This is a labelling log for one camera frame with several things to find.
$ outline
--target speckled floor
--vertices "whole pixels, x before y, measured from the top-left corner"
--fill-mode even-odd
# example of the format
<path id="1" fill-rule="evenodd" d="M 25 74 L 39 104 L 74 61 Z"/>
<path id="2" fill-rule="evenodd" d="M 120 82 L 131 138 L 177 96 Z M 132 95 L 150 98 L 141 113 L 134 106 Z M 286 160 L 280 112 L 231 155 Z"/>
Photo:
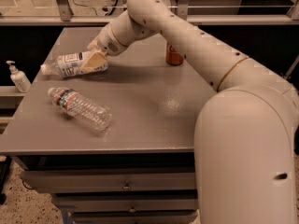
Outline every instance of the speckled floor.
<path id="1" fill-rule="evenodd" d="M 7 200 L 0 205 L 1 224 L 62 224 L 61 212 L 51 203 L 49 194 L 27 189 L 20 180 L 21 167 L 12 162 L 2 193 Z"/>
<path id="2" fill-rule="evenodd" d="M 297 223 L 299 223 L 299 157 L 295 157 L 296 195 L 297 195 Z"/>

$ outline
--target table top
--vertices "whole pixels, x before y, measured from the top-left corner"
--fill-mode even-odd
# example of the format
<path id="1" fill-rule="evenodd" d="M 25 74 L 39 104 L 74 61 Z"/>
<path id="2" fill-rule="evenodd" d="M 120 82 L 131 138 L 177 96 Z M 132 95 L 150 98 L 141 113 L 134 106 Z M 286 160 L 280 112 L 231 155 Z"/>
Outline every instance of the table top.
<path id="1" fill-rule="evenodd" d="M 100 28 L 64 28 L 45 63 L 86 50 Z M 39 72 L 14 119 L 0 135 L 2 155 L 193 152 L 194 127 L 214 95 L 184 62 L 165 62 L 160 35 L 137 41 L 109 57 L 105 73 L 60 79 Z M 111 109 L 113 120 L 96 133 L 68 119 L 50 101 L 51 87 L 72 88 Z"/>

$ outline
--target bottle cap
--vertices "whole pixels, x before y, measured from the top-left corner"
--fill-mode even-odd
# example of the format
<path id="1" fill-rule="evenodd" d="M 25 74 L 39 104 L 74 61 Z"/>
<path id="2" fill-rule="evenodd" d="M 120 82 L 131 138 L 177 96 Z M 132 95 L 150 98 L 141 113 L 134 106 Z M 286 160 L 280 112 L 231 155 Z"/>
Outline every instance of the bottle cap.
<path id="1" fill-rule="evenodd" d="M 52 92 L 54 89 L 55 89 L 55 88 L 53 88 L 53 87 L 48 89 L 48 96 L 51 96 L 50 94 L 51 94 L 51 92 Z"/>
<path id="2" fill-rule="evenodd" d="M 40 65 L 40 70 L 41 70 L 41 73 L 45 76 L 51 75 L 50 70 L 47 68 L 47 65 L 44 63 L 42 65 Z"/>

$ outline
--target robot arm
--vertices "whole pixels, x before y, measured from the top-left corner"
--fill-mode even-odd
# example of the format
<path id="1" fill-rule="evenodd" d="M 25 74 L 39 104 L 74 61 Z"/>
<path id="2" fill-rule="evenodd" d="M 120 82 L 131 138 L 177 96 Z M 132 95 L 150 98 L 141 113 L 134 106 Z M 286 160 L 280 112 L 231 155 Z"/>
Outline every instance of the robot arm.
<path id="1" fill-rule="evenodd" d="M 127 7 L 96 37 L 99 48 L 117 55 L 135 40 L 159 33 L 220 91 L 201 110 L 195 127 L 201 223 L 295 224 L 296 89 L 177 17 L 162 0 L 127 0 Z"/>

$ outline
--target soap dispenser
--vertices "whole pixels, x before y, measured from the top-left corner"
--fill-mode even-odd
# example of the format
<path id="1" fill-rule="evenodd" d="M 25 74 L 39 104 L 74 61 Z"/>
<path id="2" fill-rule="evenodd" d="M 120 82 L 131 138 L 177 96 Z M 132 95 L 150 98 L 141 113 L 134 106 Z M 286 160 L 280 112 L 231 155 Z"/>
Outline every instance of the soap dispenser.
<path id="1" fill-rule="evenodd" d="M 28 92 L 31 83 L 25 73 L 23 71 L 20 71 L 17 69 L 15 65 L 12 65 L 13 61 L 7 61 L 7 64 L 9 65 L 9 70 L 11 72 L 10 78 L 12 82 L 16 85 L 19 92 L 26 93 Z"/>

